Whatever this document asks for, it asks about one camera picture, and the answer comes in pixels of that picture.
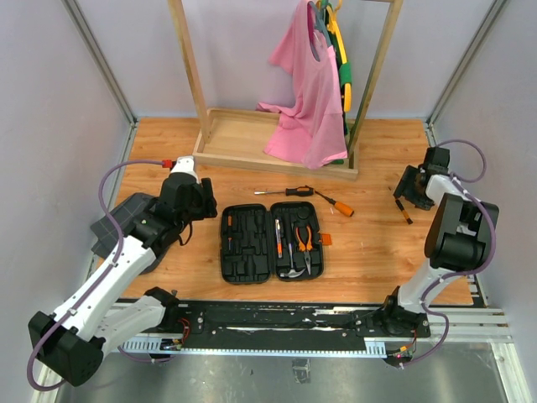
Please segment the silver orange utility knife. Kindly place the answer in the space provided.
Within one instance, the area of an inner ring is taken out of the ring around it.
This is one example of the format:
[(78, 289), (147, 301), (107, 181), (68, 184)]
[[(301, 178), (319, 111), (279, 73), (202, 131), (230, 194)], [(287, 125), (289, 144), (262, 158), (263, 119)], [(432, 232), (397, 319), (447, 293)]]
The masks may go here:
[(281, 239), (281, 221), (279, 218), (275, 218), (275, 236), (276, 236), (276, 249), (278, 258), (282, 259), (283, 257), (283, 244)]

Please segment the orange grid handle tool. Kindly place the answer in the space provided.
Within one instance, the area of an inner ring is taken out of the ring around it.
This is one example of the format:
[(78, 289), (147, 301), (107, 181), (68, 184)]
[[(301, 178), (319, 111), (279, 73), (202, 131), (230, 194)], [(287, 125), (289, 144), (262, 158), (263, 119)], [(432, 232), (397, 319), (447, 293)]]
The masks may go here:
[(354, 215), (354, 210), (351, 207), (349, 207), (347, 204), (336, 201), (328, 196), (325, 196), (319, 191), (315, 191), (315, 194), (322, 197), (327, 202), (329, 202), (338, 212), (340, 212), (344, 216), (352, 217)]

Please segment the claw hammer black grip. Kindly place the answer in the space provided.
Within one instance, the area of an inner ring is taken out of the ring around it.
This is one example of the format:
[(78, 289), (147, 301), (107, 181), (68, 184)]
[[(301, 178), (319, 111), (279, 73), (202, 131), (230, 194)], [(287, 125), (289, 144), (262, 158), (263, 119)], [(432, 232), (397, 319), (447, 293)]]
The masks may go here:
[(293, 242), (287, 243), (288, 263), (279, 271), (280, 279), (296, 279), (307, 271), (304, 254)]

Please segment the small orange black screwdriver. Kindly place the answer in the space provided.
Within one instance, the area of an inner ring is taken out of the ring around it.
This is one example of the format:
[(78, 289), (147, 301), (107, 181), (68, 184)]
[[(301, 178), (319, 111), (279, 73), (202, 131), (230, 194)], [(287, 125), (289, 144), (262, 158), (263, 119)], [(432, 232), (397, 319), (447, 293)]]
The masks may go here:
[(410, 218), (410, 215), (409, 215), (408, 212), (406, 211), (406, 209), (405, 209), (403, 203), (400, 201), (400, 199), (396, 198), (396, 199), (395, 199), (395, 204), (396, 204), (396, 206), (398, 207), (398, 209), (401, 211), (401, 213), (403, 214), (405, 221), (406, 221), (409, 225), (413, 224), (413, 220)]

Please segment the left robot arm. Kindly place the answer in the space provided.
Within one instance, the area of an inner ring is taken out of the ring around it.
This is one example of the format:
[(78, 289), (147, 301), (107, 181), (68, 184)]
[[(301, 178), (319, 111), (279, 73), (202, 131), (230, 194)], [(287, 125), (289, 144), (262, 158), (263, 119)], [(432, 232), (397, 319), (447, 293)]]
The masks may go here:
[(121, 294), (149, 266), (192, 229), (194, 221), (217, 215), (211, 181), (199, 178), (191, 155), (162, 160), (169, 170), (159, 196), (122, 228), (110, 220), (118, 238), (102, 265), (65, 302), (50, 314), (38, 311), (29, 321), (33, 351), (26, 375), (37, 391), (55, 390), (34, 378), (34, 363), (73, 386), (86, 383), (104, 358), (137, 334), (152, 328), (170, 332), (180, 323), (179, 301), (166, 290), (154, 287), (121, 311), (109, 312)]

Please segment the black plastic tool case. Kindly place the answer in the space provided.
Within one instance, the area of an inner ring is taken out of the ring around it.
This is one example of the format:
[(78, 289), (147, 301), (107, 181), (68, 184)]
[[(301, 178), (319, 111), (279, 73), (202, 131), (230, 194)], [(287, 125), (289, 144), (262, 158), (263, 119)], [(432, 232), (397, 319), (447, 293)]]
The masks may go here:
[[(227, 216), (232, 214), (232, 253), (227, 251)], [(281, 221), (283, 257), (278, 258), (275, 218)], [(280, 279), (279, 271), (288, 263), (287, 243), (299, 249), (295, 229), (310, 225), (312, 231), (311, 274), (296, 279)], [(308, 201), (283, 201), (267, 208), (262, 204), (226, 207), (221, 221), (220, 250), (222, 278), (233, 285), (262, 284), (271, 277), (284, 282), (315, 280), (325, 272), (323, 246), (331, 239), (321, 232), (315, 207)]]

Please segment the orange black pliers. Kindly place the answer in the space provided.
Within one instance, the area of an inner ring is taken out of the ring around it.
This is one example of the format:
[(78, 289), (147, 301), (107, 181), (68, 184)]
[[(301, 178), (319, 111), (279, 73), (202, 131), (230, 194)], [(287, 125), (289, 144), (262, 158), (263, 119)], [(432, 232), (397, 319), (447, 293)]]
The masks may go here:
[(312, 246), (312, 231), (310, 225), (305, 225), (304, 227), (299, 227), (295, 229), (295, 236), (299, 244), (299, 251), (303, 253), (306, 270), (308, 274), (311, 274), (311, 256), (310, 251), (313, 249)]

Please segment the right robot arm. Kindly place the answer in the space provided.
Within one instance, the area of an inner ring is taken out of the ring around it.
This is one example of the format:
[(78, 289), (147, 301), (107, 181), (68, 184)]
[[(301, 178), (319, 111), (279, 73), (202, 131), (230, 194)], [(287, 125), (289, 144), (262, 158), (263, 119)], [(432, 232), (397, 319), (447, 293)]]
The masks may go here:
[(450, 150), (429, 147), (422, 164), (406, 167), (394, 198), (435, 217), (425, 239), (425, 262), (405, 284), (388, 296), (380, 313), (381, 328), (391, 336), (416, 331), (430, 303), (454, 280), (474, 275), (490, 263), (496, 248), (498, 206), (466, 190), (449, 169)]

